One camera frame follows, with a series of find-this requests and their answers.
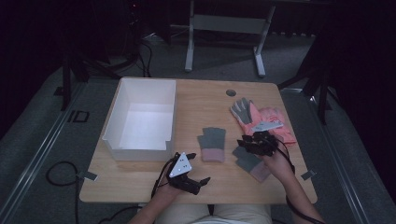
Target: table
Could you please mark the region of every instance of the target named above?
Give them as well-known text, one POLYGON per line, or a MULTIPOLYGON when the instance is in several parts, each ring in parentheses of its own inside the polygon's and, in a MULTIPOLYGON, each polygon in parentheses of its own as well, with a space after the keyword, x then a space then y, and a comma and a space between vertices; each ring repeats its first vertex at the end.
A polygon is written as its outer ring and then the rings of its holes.
MULTIPOLYGON (((275 84, 177 79, 174 151, 197 154, 191 160, 189 178, 201 180, 210 176, 211 179, 206 186, 201 187, 198 195, 183 193, 176 203, 285 203, 285 191, 275 177, 270 175, 259 183, 235 164, 236 157, 232 152, 237 147, 236 139, 241 139, 243 133, 230 112, 230 106, 242 97, 252 100, 258 108, 280 108, 284 112, 286 125, 294 133, 275 84), (236 95, 228 96, 227 90, 236 91, 236 95), (218 127, 227 131, 224 163, 201 160, 197 136, 203 134, 202 129, 205 127, 218 127)), ((86 203, 146 203, 164 162, 114 161, 101 140, 108 118, 89 167, 89 171, 97 174, 98 179, 95 182, 84 181, 79 197, 86 203)), ((295 144, 289 151, 296 167, 296 176, 314 203, 317 195, 311 180, 301 178, 306 166, 299 145, 295 144)))
POLYGON ((265 76, 265 68, 262 62, 262 47, 268 35, 271 19, 274 16, 275 5, 271 5, 267 17, 263 19, 236 18, 211 16, 194 13, 194 0, 190 0, 190 26, 189 45, 187 47, 185 71, 192 71, 192 61, 194 53, 194 30, 209 30, 222 32, 235 32, 244 34, 260 35, 261 39, 257 47, 253 48, 254 59, 257 66, 258 75, 265 76))

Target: glove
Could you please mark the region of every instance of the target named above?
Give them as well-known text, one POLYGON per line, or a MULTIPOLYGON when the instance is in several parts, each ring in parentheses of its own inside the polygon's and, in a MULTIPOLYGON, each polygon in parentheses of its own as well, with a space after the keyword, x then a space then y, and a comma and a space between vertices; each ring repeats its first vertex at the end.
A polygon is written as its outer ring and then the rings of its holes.
POLYGON ((233 154, 238 158, 236 164, 260 183, 271 174, 270 170, 265 166, 264 161, 248 153, 244 147, 237 147, 233 151, 233 154))
POLYGON ((293 144, 296 143, 295 137, 291 135, 290 129, 286 127, 285 117, 282 112, 278 108, 265 107, 260 109, 260 114, 262 116, 262 121, 267 122, 282 122, 283 126, 275 129, 268 130, 270 134, 277 134, 283 138, 285 144, 293 144))
POLYGON ((225 130, 221 128, 203 128, 204 135, 198 136, 203 161, 224 162, 225 130))
POLYGON ((248 101, 245 97, 231 106, 231 112, 246 135, 253 135, 254 132, 251 129, 262 121, 259 110, 252 101, 248 101))

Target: person's leg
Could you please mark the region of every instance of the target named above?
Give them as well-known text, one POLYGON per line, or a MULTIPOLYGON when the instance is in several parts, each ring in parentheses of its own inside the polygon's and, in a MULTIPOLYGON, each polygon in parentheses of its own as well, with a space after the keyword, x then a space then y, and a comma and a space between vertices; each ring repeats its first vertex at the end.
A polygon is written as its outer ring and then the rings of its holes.
POLYGON ((269 204, 216 204, 213 215, 250 224, 272 223, 269 204))
POLYGON ((207 216, 207 204, 173 203, 157 217, 155 224, 186 224, 207 216))

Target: white desk frame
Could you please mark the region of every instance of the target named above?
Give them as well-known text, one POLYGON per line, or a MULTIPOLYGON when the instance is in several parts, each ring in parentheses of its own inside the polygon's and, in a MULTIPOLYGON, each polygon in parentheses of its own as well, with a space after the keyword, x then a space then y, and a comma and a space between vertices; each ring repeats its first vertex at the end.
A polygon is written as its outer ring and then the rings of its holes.
POLYGON ((260 77, 265 77, 265 69, 262 61, 262 46, 264 45, 265 37, 268 35, 268 29, 270 28, 271 19, 274 15, 275 8, 275 6, 270 7, 265 20, 209 16, 194 14, 194 0, 190 0, 190 30, 185 66, 186 72, 192 71, 194 30, 209 30, 261 35, 260 43, 257 47, 253 48, 253 53, 256 60, 258 74, 260 77))

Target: person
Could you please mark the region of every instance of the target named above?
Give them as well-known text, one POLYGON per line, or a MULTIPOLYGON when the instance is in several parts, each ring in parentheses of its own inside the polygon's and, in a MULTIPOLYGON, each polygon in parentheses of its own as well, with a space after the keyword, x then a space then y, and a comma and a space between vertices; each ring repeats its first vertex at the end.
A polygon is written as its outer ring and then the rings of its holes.
MULTIPOLYGON (((284 153, 287 149, 279 148, 284 153)), ((260 157, 286 191, 290 203, 302 214, 324 223, 320 213, 309 201, 304 189, 292 171, 289 162, 276 151, 272 157, 260 157)), ((162 179, 152 199, 130 221, 129 224, 269 224, 272 223, 270 206, 266 204, 216 204, 213 216, 206 204, 177 204, 172 202, 183 191, 166 184, 162 179)), ((293 213, 296 224, 312 223, 293 213)))

